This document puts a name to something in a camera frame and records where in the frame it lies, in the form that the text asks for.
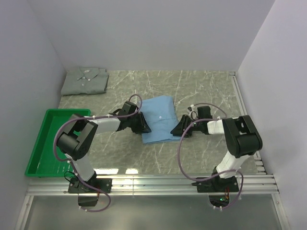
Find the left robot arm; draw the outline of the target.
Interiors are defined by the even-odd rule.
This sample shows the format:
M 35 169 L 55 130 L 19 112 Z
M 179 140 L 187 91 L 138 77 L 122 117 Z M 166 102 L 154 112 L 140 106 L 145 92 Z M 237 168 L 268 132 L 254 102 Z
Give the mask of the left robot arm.
M 73 114 L 57 132 L 56 146 L 64 153 L 73 167 L 75 178 L 71 184 L 83 190 L 84 193 L 105 191 L 97 179 L 88 151 L 96 134 L 104 132 L 119 132 L 130 128 L 135 134 L 151 133 L 144 114 L 136 104 L 126 101 L 122 108 L 106 116 L 81 116 Z

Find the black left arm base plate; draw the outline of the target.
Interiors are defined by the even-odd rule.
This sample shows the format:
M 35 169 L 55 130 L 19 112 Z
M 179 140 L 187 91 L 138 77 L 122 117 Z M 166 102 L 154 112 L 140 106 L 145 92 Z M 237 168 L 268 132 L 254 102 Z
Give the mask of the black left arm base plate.
M 70 171 L 66 171 L 64 173 L 64 178 L 69 182 L 68 193 L 69 194 L 78 194 L 78 205 L 83 208 L 95 207 L 98 203 L 101 192 L 96 191 L 84 183 L 82 183 L 78 177 Z M 93 177 L 86 182 L 91 187 L 95 187 L 107 194 L 111 192 L 112 179 L 97 178 L 96 173 L 94 173 Z

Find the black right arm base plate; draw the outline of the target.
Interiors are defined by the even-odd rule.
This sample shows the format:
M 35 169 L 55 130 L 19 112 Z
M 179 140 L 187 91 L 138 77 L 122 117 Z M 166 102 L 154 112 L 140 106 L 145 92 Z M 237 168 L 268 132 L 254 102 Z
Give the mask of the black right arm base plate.
M 217 176 L 207 181 L 193 182 L 191 185 L 197 187 L 198 193 L 212 193 L 209 195 L 209 201 L 214 208 L 220 210 L 230 205 L 231 192 L 238 192 L 238 195 L 241 193 L 235 176 L 227 179 Z

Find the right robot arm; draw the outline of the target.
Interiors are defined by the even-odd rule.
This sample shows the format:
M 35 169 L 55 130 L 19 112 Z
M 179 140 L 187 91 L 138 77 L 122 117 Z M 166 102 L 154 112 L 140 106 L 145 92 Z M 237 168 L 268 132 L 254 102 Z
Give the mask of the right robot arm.
M 197 103 L 188 107 L 188 115 L 183 115 L 171 134 L 189 138 L 194 131 L 205 135 L 224 135 L 227 152 L 222 161 L 207 178 L 193 178 L 192 185 L 199 193 L 238 192 L 236 180 L 241 165 L 250 156 L 262 149 L 263 142 L 249 115 L 235 118 L 227 116 L 214 118 L 211 103 Z

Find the light blue long sleeve shirt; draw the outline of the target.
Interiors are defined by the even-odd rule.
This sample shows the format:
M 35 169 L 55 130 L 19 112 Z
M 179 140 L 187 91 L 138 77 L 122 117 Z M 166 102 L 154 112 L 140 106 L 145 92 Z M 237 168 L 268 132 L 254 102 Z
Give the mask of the light blue long sleeve shirt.
M 140 111 L 151 129 L 150 133 L 142 134 L 144 144 L 180 140 L 180 136 L 176 137 L 171 134 L 179 123 L 171 96 L 158 96 L 143 100 Z

